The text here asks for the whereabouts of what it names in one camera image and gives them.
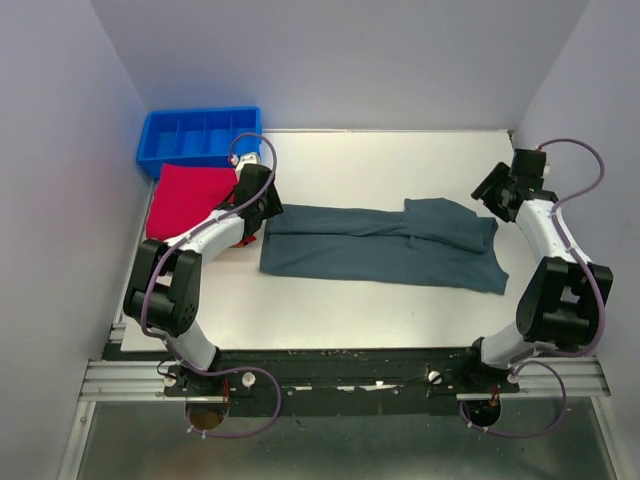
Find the grey blue t shirt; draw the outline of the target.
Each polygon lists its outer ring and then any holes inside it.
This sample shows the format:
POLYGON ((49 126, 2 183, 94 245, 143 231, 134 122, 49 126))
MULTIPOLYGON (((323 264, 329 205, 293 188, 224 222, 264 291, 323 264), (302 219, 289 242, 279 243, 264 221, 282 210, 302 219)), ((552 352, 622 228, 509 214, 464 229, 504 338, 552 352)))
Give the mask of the grey blue t shirt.
POLYGON ((445 198, 400 211, 287 205, 266 224, 264 274, 462 288, 502 295, 495 219, 445 198))

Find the folded magenta t shirt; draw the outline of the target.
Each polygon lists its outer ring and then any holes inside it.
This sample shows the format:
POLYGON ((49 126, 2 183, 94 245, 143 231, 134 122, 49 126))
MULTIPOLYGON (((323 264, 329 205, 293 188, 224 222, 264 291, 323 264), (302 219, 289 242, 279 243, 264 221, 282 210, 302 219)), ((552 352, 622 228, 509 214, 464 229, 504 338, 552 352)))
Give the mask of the folded magenta t shirt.
POLYGON ((232 168, 165 164, 151 202, 146 236, 166 240, 205 220, 237 184, 232 168))

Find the blue plastic divided bin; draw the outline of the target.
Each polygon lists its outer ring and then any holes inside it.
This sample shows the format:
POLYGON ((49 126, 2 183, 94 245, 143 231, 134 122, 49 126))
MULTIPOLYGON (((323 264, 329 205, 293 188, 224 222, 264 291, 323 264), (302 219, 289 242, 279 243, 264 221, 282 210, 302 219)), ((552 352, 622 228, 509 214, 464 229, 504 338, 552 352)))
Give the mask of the blue plastic divided bin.
POLYGON ((153 179, 166 164, 224 168, 230 153, 258 153, 261 134, 257 106, 153 111, 143 126, 136 163, 153 179))

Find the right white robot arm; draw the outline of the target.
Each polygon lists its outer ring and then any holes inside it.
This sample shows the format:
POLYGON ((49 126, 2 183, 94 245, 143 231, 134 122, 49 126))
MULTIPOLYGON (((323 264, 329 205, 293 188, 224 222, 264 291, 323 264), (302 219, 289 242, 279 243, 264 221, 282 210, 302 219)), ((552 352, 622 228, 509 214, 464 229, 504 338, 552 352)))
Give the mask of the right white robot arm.
POLYGON ((498 163, 472 193, 519 227, 538 262, 514 322, 477 339, 469 349, 473 359, 460 367, 462 384, 474 392, 493 384, 496 371, 512 371, 528 359, 587 356, 604 333, 613 273, 579 247, 563 218, 564 200, 544 186, 546 166, 541 147, 517 149, 511 163, 498 163))

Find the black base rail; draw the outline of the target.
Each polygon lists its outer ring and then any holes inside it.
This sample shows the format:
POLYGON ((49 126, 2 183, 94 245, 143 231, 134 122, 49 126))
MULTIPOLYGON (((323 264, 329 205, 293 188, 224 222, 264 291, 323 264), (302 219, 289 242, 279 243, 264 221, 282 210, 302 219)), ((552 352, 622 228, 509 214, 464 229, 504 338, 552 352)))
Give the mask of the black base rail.
POLYGON ((219 377, 175 365, 164 393, 241 417, 454 415, 460 399, 518 392, 507 371, 484 367, 474 347, 227 350, 219 377))

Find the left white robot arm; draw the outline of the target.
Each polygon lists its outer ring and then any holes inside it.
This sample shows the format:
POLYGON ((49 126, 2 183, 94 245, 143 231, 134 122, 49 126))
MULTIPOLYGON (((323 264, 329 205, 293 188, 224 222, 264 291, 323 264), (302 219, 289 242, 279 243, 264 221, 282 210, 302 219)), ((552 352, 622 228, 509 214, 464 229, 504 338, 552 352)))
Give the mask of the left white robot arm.
POLYGON ((247 164, 231 193, 205 220, 167 241, 147 239, 136 251, 123 313, 189 368, 187 382, 201 395, 214 393, 222 380, 214 364, 219 349, 197 320, 203 267, 283 212, 274 182, 271 168, 247 164))

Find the aluminium extrusion frame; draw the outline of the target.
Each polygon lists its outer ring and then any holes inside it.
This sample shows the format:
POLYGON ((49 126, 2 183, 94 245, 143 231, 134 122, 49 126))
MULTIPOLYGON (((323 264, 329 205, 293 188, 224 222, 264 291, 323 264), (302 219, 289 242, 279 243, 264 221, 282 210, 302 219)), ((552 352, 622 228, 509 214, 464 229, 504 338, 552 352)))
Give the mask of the aluminium extrusion frame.
MULTIPOLYGON (((514 226, 496 238, 509 273, 502 296, 461 289, 266 276, 259 245, 232 249, 203 274, 199 320, 221 347, 287 352, 467 345, 508 324, 534 269, 514 226)), ((71 441, 65 478, 77 479, 612 479, 596 400, 579 394, 560 427, 501 440, 455 417, 422 414, 287 416, 236 440, 187 430, 184 404, 165 397, 163 353, 135 325, 117 323, 81 388, 88 435, 71 441)))

